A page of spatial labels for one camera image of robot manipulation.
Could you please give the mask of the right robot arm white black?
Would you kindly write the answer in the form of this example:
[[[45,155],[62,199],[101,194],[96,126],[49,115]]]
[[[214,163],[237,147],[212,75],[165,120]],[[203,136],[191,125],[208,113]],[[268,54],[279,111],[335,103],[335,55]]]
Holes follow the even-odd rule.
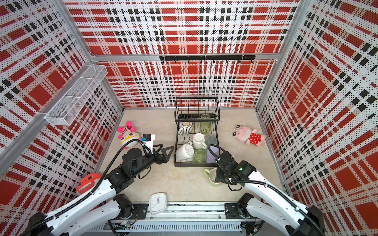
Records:
[[[216,157],[216,180],[241,185],[262,198],[245,193],[236,203],[234,212],[242,218],[259,218],[286,236],[324,236],[325,224],[322,212],[315,206],[306,206],[291,198],[269,182],[247,161],[237,162],[224,151]]]

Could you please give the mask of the ribbed grey-green cup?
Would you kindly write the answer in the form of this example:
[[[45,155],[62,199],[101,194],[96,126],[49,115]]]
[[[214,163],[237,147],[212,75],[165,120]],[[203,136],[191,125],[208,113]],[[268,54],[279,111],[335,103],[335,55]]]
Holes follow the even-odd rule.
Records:
[[[180,122],[178,135],[190,134],[193,130],[194,124],[192,122]]]

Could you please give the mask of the light green ceramic mug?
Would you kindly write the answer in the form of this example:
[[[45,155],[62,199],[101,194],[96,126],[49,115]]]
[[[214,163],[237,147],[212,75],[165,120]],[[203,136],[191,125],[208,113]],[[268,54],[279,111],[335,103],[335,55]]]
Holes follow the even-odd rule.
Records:
[[[208,179],[208,182],[211,186],[213,187],[218,187],[221,182],[216,180],[216,174],[217,174],[217,169],[205,169],[204,174],[206,175],[206,178]]]

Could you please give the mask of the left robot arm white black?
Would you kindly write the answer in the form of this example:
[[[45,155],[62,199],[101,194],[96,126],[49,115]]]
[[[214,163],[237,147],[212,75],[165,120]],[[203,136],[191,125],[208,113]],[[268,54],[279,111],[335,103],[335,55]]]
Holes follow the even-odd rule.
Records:
[[[140,174],[153,164],[167,163],[174,147],[149,145],[132,148],[122,156],[122,163],[113,171],[106,169],[93,187],[68,204],[29,219],[24,236],[79,236],[93,227],[115,219],[129,218],[135,213],[132,202],[123,194]]]

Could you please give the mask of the tall green glass cup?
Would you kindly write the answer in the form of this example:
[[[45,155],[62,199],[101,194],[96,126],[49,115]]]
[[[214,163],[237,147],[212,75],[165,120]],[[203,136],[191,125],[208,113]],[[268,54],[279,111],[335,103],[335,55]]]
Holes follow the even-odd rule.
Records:
[[[210,121],[210,119],[211,119],[210,114],[201,115],[201,122],[199,125],[200,133],[208,134],[212,132],[212,122]]]

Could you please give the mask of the green transparent glass mug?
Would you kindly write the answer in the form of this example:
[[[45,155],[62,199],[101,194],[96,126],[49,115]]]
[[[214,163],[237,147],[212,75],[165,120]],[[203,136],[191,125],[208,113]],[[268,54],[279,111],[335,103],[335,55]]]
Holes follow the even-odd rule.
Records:
[[[192,162],[194,164],[204,164],[206,163],[206,152],[203,149],[198,149],[193,157]]]

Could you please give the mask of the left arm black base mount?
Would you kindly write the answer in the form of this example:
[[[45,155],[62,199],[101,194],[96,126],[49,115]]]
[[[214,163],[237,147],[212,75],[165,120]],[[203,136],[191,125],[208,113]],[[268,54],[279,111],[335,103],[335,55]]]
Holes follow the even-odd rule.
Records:
[[[126,218],[122,218],[120,216],[114,218],[114,220],[136,220],[136,217],[138,216],[137,220],[144,220],[146,219],[146,215],[148,212],[148,204],[146,203],[136,203],[133,204],[134,210],[132,211],[132,214]]]

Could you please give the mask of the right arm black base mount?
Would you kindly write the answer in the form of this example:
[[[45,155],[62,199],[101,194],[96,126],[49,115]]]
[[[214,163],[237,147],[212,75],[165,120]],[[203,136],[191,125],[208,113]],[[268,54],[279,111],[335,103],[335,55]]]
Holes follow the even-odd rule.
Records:
[[[255,221],[259,218],[253,217],[247,211],[247,204],[242,205],[238,203],[225,203],[224,212],[226,219],[239,219],[246,221]]]

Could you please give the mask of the lilac plastic cup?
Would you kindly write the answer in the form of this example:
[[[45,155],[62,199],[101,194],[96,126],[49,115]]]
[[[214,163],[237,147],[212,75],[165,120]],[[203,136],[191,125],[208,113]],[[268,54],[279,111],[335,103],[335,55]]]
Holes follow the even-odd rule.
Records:
[[[220,155],[219,148],[217,147],[208,147],[206,154],[206,162],[215,164],[217,157]]]

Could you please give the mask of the white ceramic mug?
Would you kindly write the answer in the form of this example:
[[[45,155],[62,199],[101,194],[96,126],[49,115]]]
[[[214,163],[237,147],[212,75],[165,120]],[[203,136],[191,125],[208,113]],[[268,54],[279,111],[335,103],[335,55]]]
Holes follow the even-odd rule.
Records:
[[[195,151],[192,147],[192,142],[181,145],[175,152],[177,161],[184,161],[193,158]]]

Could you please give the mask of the white mug red inside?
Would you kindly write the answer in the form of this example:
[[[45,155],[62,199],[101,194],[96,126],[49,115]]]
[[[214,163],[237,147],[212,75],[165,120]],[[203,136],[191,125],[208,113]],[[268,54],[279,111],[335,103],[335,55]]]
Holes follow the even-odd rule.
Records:
[[[207,149],[206,137],[202,133],[193,135],[193,148],[194,149]]]

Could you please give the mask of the teal textured plastic cup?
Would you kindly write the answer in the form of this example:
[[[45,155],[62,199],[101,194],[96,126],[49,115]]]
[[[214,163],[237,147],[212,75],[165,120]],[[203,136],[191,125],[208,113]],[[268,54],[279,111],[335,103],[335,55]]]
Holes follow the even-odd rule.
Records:
[[[207,140],[207,146],[209,145],[218,145],[218,140],[215,136],[210,136]]]

